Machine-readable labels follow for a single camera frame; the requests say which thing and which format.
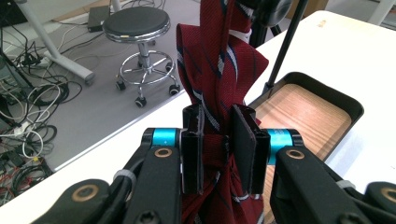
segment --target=cable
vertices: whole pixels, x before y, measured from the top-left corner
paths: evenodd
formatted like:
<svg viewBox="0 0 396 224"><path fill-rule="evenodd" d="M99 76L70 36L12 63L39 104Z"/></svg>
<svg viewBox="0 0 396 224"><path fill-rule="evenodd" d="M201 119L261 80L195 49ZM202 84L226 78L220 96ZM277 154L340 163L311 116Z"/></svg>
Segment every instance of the cable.
<svg viewBox="0 0 396 224"><path fill-rule="evenodd" d="M77 60L84 59L84 58L91 58L91 57L97 58L98 61L100 61L100 58L113 57L113 56L120 55L120 54L126 52L127 50L129 50L129 48L130 48L131 46L132 46L132 44L131 44L131 45L128 45L128 47L125 48L123 51L120 51L120 52L117 52L117 53L113 53L113 54L107 54L107 55L88 54L88 55L83 55L83 56L80 56L80 57L77 57L77 58L73 59L73 61L76 62ZM89 69L92 70L93 68L95 68L95 67L96 67L97 65L99 65L99 64L100 64L100 62L98 62L97 64L95 64L94 66L92 66L92 67L89 68Z"/></svg>
<svg viewBox="0 0 396 224"><path fill-rule="evenodd" d="M74 96L70 97L68 100L64 99L64 100L61 102L61 104L65 104L65 103L68 103L68 102L72 101L73 99L75 99L76 97L78 97L79 94L82 92L82 86L81 86L81 84L79 84L79 83L77 83L77 82L75 82L75 81L67 81L67 84L70 84L70 83L79 86L78 92L77 92Z"/></svg>
<svg viewBox="0 0 396 224"><path fill-rule="evenodd" d="M77 45L75 45L75 46L72 46L72 47L70 47L70 48L68 48L68 49L66 49L66 50L64 50L64 51L62 51L61 54L64 54L64 53L66 53L67 51L69 51L70 49L76 48L76 47L78 47L78 46L80 46L80 45L87 44L87 43L93 41L94 39L96 39L97 37L99 37L99 36L102 35L102 34L103 34L103 33L94 36L94 37L91 38L90 40L87 40L87 41L85 41L85 42L82 42L82 43L79 43L79 44L77 44Z"/></svg>
<svg viewBox="0 0 396 224"><path fill-rule="evenodd" d="M9 92L4 86L3 86L3 81L2 80L0 80L0 86L3 88L3 90L8 94L8 95L10 95L12 98L14 98L14 100L15 101L17 101L17 103L21 106L21 115L19 116L19 117L16 117L16 118L13 118L13 117L10 117L10 116L8 116L8 115L6 115L6 114L4 114L1 110L0 110L0 114L2 115L2 116L4 116L4 117L6 117L6 118L8 118L8 119L24 119L25 118L25 115L26 115L26 111L25 111L25 107L23 106L23 104L22 104L22 102L16 97L16 96L14 96L11 92Z"/></svg>
<svg viewBox="0 0 396 224"><path fill-rule="evenodd" d="M5 139L3 139L2 143L1 143L2 153L7 152L7 151L10 151L11 149L15 148L15 146L10 145L10 144L7 142L7 140L8 140L8 139L5 138Z"/></svg>
<svg viewBox="0 0 396 224"><path fill-rule="evenodd" d="M55 20L52 20L52 22L57 22L57 23L60 23L62 25L86 25L86 24L88 24L87 22L84 22L84 23L73 23L73 22L62 22L62 21L55 21Z"/></svg>
<svg viewBox="0 0 396 224"><path fill-rule="evenodd" d="M162 10L164 9L166 0L161 0L161 3L158 6L156 6L155 2L156 2L155 0L151 0L151 1L149 1L149 0L132 0L132 1L129 1L128 3L124 4L122 6L122 8L124 8L126 5L128 5L130 3L132 3L131 7L134 7L134 4L137 3L138 7L152 6L152 7L156 7L156 8L161 8Z"/></svg>
<svg viewBox="0 0 396 224"><path fill-rule="evenodd" d="M59 49L62 47L62 45L64 44L64 38L66 37L66 35L67 35L70 31L72 31L73 29L75 29L76 27L78 27L78 25L75 25L75 26L73 26L72 28L68 29L66 32L64 32L64 34L63 34L63 36L62 36L62 41L61 41L61 44L60 44L59 47L58 47L58 50L59 50ZM74 40L74 39L76 39L76 38L78 38L78 37L80 37L80 36L82 36L82 35L85 35L85 34L87 34L87 33L88 33L88 31L85 32L85 33L83 33L83 34L81 34L81 35L76 36L75 38L69 40L68 42L70 42L70 41L72 41L72 40Z"/></svg>
<svg viewBox="0 0 396 224"><path fill-rule="evenodd" d="M14 25L10 24L10 26L11 26L16 32L18 32L20 35L22 35L23 38L25 39L25 43L24 43L24 46L25 46L25 54L24 54L24 56L25 56L25 61L29 61L29 56L30 56L30 54L28 54L28 48L27 48L27 43L29 42L28 38L27 38L26 35L24 35L20 30L18 30L17 28L15 28Z"/></svg>
<svg viewBox="0 0 396 224"><path fill-rule="evenodd" d="M40 88L40 87L45 87L45 88L42 89L42 90L40 90L40 91L38 91L38 88ZM58 94L56 95L55 99L53 99L53 100L50 101L50 102L43 102L42 100L40 100L40 97L41 97L43 94L47 93L48 91L51 91L52 87L56 87L56 89L58 90ZM31 99L32 99L32 95L35 97L34 100L33 100L33 104L31 105L31 107L30 107L29 110L28 110L28 113L29 113L29 114L28 114L28 117L27 117L27 119L28 119L29 121L31 121L32 123L35 123L35 122L42 122L42 121L46 120L46 119L48 118L48 116L50 115L49 109L50 109L55 103L58 102L58 98L59 98L59 96L61 95L61 88L60 88L58 85L56 85L56 84L48 83L48 84L40 85L38 88L34 88L34 89L29 93L29 95L28 95L28 97L27 97L28 100L31 100ZM31 109L33 108L33 105L47 105L48 107L47 107L45 110L37 110L37 111L34 111L34 112L30 112ZM40 115L35 119L35 121L30 120L29 117L30 117L31 115L33 115L33 114L36 114L36 113L40 113ZM44 114L47 114L47 117L44 118L44 119L41 119L41 118L44 116Z"/></svg>
<svg viewBox="0 0 396 224"><path fill-rule="evenodd" d="M42 130L45 130L45 133L41 136L41 138L43 139L43 144L47 144L52 141L55 138L56 133L58 132L58 129L55 126L47 125L45 123L40 123L37 127L33 129L33 131L37 133ZM52 130L52 135L50 135L48 139L45 139L49 134L49 130ZM25 142L29 144L37 144L37 141L34 141L33 137L26 137Z"/></svg>
<svg viewBox="0 0 396 224"><path fill-rule="evenodd" d="M12 34L11 32L9 32L9 31L7 31L7 30L4 30L4 32L6 32L7 34L9 34L9 35L11 35L12 37L14 37L18 42L20 42L21 45L24 46L24 44L23 44L14 34Z"/></svg>
<svg viewBox="0 0 396 224"><path fill-rule="evenodd" d="M10 191L9 188L6 187L0 187L0 207L12 199L14 199L15 196L14 194Z"/></svg>
<svg viewBox="0 0 396 224"><path fill-rule="evenodd" d="M23 47L21 47L21 46L19 46L19 45L16 45L16 44L14 44L14 43L11 42L11 41L3 40L2 43L8 43L8 44L9 44L8 48L4 49L4 53L7 53L7 51L8 51L10 48L12 48L12 47L16 47L16 48L19 48L19 49L23 49Z"/></svg>
<svg viewBox="0 0 396 224"><path fill-rule="evenodd" d="M50 175L52 175L52 171L47 164L21 168L12 179L10 190L15 196L21 195L26 190L43 181Z"/></svg>
<svg viewBox="0 0 396 224"><path fill-rule="evenodd" d="M0 178L0 183L2 184L2 187L9 186L12 182L12 178L14 175L20 170L19 167L12 167L10 170L7 171L6 174L4 174Z"/></svg>
<svg viewBox="0 0 396 224"><path fill-rule="evenodd" d="M28 138L30 133L33 133L33 134L35 134L38 137L38 139L40 141L40 149L38 150L36 155L28 156L27 153L25 152L25 143L26 142L23 141L23 143L22 143L22 153L23 153L23 156L25 156L26 158L34 159L34 158L38 157L41 154L41 152L43 151L43 148L44 148L43 138L40 136L39 133L37 133L35 131L25 131L23 133L0 134L0 137L18 137L18 136L23 136L23 135L26 134L26 136L24 138Z"/></svg>

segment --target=red necktie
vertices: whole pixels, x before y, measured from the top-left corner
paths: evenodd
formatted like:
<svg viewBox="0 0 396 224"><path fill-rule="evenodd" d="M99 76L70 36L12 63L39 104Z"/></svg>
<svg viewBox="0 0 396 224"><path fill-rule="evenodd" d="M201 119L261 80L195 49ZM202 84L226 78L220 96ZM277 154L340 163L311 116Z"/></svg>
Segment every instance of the red necktie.
<svg viewBox="0 0 396 224"><path fill-rule="evenodd" d="M243 104L268 61L230 30L248 33L252 10L234 0L202 0L200 26L177 25L177 68L193 104L205 113L204 193L182 195L182 222L262 223L261 195L242 191L228 144L234 104Z"/></svg>

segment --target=gray floor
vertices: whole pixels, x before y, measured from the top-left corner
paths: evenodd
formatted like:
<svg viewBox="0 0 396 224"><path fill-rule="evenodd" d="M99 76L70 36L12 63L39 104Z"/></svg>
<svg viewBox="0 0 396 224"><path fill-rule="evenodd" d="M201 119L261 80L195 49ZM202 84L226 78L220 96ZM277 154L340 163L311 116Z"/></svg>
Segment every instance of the gray floor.
<svg viewBox="0 0 396 224"><path fill-rule="evenodd" d="M164 9L171 17L172 28L166 35L160 37L157 44L151 48L164 51L176 59L176 25L178 23L199 24L199 6L199 3L192 0L166 1ZM326 10L367 21L376 6L377 2L370 0L329 0ZM87 17L79 18L75 22L86 20ZM290 20L283 20L280 24L281 29L287 29L289 23ZM73 26L62 25L49 34L56 46L61 43L63 35ZM88 33L77 37L86 31L85 26L79 26L68 32L67 41L70 40L70 42L65 44L63 49L99 34ZM269 38L272 38L271 34L267 35L267 39ZM50 118L49 124L58 129L57 136L53 140L54 148L46 156L51 169L57 170L66 161L76 157L87 148L93 148L95 144L125 124L141 118L158 105L171 99L167 93L169 85L172 84L171 81L148 87L145 90L148 104L144 108L138 108L134 103L137 96L136 87L127 86L125 91L117 90L115 75L118 73L120 63L125 57L137 51L136 46L127 48L128 45L111 42L101 35L90 45L65 54L72 59L84 57L77 62L96 73L96 78L91 86L85 86L78 77L68 74L62 68L54 68L53 71L57 74L67 75L71 80L82 84L82 91L74 100L60 105ZM70 89L72 93L77 92L78 86L70 85Z"/></svg>

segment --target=black cable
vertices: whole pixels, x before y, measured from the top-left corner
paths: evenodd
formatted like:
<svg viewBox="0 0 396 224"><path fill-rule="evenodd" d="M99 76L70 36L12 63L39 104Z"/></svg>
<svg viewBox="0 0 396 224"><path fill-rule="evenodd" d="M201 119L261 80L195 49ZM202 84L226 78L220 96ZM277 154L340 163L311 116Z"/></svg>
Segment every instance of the black cable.
<svg viewBox="0 0 396 224"><path fill-rule="evenodd" d="M24 91L20 92L20 95L22 97L22 99L24 99L24 102L26 103L26 108L28 108L28 106L30 105L29 101L27 100L27 95ZM24 114L23 118L21 119L20 122L17 122L16 125L17 127L21 127L21 125L26 121L27 119L27 113Z"/></svg>
<svg viewBox="0 0 396 224"><path fill-rule="evenodd" d="M29 176L33 175L37 172L41 172L42 175L39 176ZM48 165L45 164L40 164L40 165L32 165L32 166L26 166L24 168L21 168L12 178L12 184L10 190L14 193L15 196L21 195L24 193L26 190L29 188L33 187L34 185L38 184L39 182L43 181L47 177L52 175L51 169L48 167ZM27 177L31 177L34 180L29 183L27 186L23 186L23 182L26 181Z"/></svg>
<svg viewBox="0 0 396 224"><path fill-rule="evenodd" d="M131 192L133 183L129 177L117 176L111 184L110 195L106 210L103 212L97 224L114 223L120 213L124 210L126 199Z"/></svg>
<svg viewBox="0 0 396 224"><path fill-rule="evenodd" d="M35 56L37 57L38 62L40 63L42 58L41 58L41 56L40 56L40 55L38 54L38 52L37 52L37 46L35 45L35 41L33 41L32 46L34 46L34 47L33 47L33 51L35 52Z"/></svg>
<svg viewBox="0 0 396 224"><path fill-rule="evenodd" d="M57 86L59 87L61 92L60 92L59 97L55 100L55 103L53 102L53 100L43 101L40 98L38 98L41 96L41 94L43 92L49 91L50 89L55 88L55 86L53 86L53 85L46 85L46 86L43 86L40 90L36 90L35 92L32 92L30 94L30 98L28 100L37 106L60 104L62 101L67 99L67 97L69 96L69 88L67 86L67 83L60 83Z"/></svg>
<svg viewBox="0 0 396 224"><path fill-rule="evenodd" d="M3 53L3 25L2 20L0 20L0 51Z"/></svg>
<svg viewBox="0 0 396 224"><path fill-rule="evenodd" d="M131 1L127 2L127 3L125 3L124 5L122 5L121 8L125 8L126 5L128 5L128 4L130 4L130 3L132 3L132 4L131 4L131 7L133 7L133 6L134 6L134 2L136 2L136 0L131 0Z"/></svg>
<svg viewBox="0 0 396 224"><path fill-rule="evenodd" d="M52 141L58 132L58 129L55 126L48 125L43 122L41 122L37 127L32 129L32 131L37 132L37 133L40 133L40 131L43 131L43 130L45 131L44 134L40 135L43 140L43 144L47 144L50 141ZM46 139L47 135L50 133L50 130L52 130L52 135L49 135L49 137ZM25 139L25 142L29 145L32 145L32 144L40 145L39 140L33 140L34 137L35 137L34 135L29 134L29 136Z"/></svg>
<svg viewBox="0 0 396 224"><path fill-rule="evenodd" d="M68 83L77 84L77 85L80 86L80 88L79 88L79 91L76 93L76 95L74 95L72 98L66 100L67 97L69 96ZM61 90L63 90L62 96L59 98L59 99L60 99L59 101L57 100L57 101L55 102L55 104L54 104L55 107L52 109L52 111L50 112L50 114L47 116L46 120L49 120L49 119L50 119L50 117L51 117L52 114L56 111L56 109L58 108L58 106L59 106L60 104L64 104L64 103L67 103L67 102L73 100L73 99L76 98L76 97L81 93L81 91L82 91L82 86L81 86L80 84L78 84L77 82L74 82L74 81L68 81L68 82L66 82L66 83L63 83L62 85L63 85L63 88L61 89ZM40 102L40 103L38 103L38 104L35 104L35 105L41 106L41 105L48 105L48 104L50 104L50 102L43 102L43 101L42 101L42 102Z"/></svg>
<svg viewBox="0 0 396 224"><path fill-rule="evenodd" d="M69 51L69 50L71 50L71 49L74 49L74 48L76 48L76 47L78 47L78 46L80 46L80 45L84 45L84 44L90 43L90 42L92 42L94 39L96 39L97 37L99 37L99 36L102 35L102 34L103 34L103 33L94 36L94 37L91 38L90 40L87 40L87 41L85 41L85 42L82 42L82 43L79 43L79 44L77 44L77 45L75 45L75 46L72 46L72 47L70 47L70 48L68 48L68 49L66 49L66 50L64 50L64 51L62 51L61 54L64 54L64 53L66 53L67 51Z"/></svg>
<svg viewBox="0 0 396 224"><path fill-rule="evenodd" d="M9 192L7 187L0 187L0 207L14 199L14 195Z"/></svg>
<svg viewBox="0 0 396 224"><path fill-rule="evenodd" d="M57 107L58 107L58 105L55 104L55 108L52 108L52 111L49 112L49 115L47 116L47 118L44 121L41 121L41 122L47 122L50 119L50 116L53 114L53 112L55 111L55 109ZM41 106L38 105L37 106L37 111L40 111L40 110L41 110ZM35 119L31 119L32 120L31 122L33 122L33 124L36 124L38 119L40 118L40 114L39 113L36 113L36 114L37 114L37 117Z"/></svg>
<svg viewBox="0 0 396 224"><path fill-rule="evenodd" d="M75 81L68 81L67 83L68 83L68 84L73 83L73 84L78 85L78 86L79 86L78 92L77 92L74 96L70 97L68 100L62 101L61 104L65 104L65 103L68 103L68 102L74 100L74 99L75 99L76 97L78 97L79 94L82 92L82 86L81 86L81 84L79 84L79 83L77 83L77 82L75 82Z"/></svg>
<svg viewBox="0 0 396 224"><path fill-rule="evenodd" d="M52 143L47 143L46 145L43 146L43 149L41 151L41 155L48 155L52 152L54 148L54 145Z"/></svg>
<svg viewBox="0 0 396 224"><path fill-rule="evenodd" d="M7 142L2 142L2 147L5 149L5 150L3 150L3 152L7 152L7 151L10 151L11 149L14 149L16 146L11 145Z"/></svg>
<svg viewBox="0 0 396 224"><path fill-rule="evenodd" d="M52 66L54 64L54 62L51 62L51 64L49 65L49 67L48 68L46 68L46 71L47 71L47 73L49 74L49 77L42 77L42 76L39 76L39 75L36 75L36 74L34 74L34 73L32 73L32 72L26 72L24 69L23 69L23 67L21 67L21 71L26 75L26 76L28 76L28 77L33 77L33 78L37 78L37 79L44 79L44 80L46 80L46 81L48 81L49 83L52 83L52 84L55 84L57 81L55 81L55 82L52 82L52 81L50 81L50 77L52 77L52 78L54 78L54 77L61 77L61 76L55 76L55 75L53 75L51 72L50 72L50 67Z"/></svg>
<svg viewBox="0 0 396 224"><path fill-rule="evenodd" d="M16 32L18 32L21 36L23 36L23 38L25 39L25 43L24 43L24 48L25 48L25 52L27 53L27 43L29 42L28 38L26 37L26 35L24 35L20 30L18 30L13 24L10 24L8 22L9 26L11 26Z"/></svg>

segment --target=stool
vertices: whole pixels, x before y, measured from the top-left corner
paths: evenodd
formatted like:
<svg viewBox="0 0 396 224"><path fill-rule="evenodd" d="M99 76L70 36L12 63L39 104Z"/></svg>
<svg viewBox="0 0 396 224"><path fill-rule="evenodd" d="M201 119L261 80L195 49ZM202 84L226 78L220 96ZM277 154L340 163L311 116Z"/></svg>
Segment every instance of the stool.
<svg viewBox="0 0 396 224"><path fill-rule="evenodd" d="M147 103L142 87L159 83L167 77L174 80L174 84L169 87L169 94L175 95L180 92L180 85L171 75L176 67L174 60L163 52L148 49L148 43L155 44L155 39L166 34L169 28L168 14L156 7L125 8L112 14L103 23L103 30L108 39L119 43L137 44L139 47L139 52L122 63L116 83L121 91L125 90L125 83L138 87L138 97L134 102L139 107ZM160 56L161 59L152 62L153 56ZM127 68L130 64L128 62L132 59L136 60L135 68ZM136 76L139 76L140 81L133 81Z"/></svg>

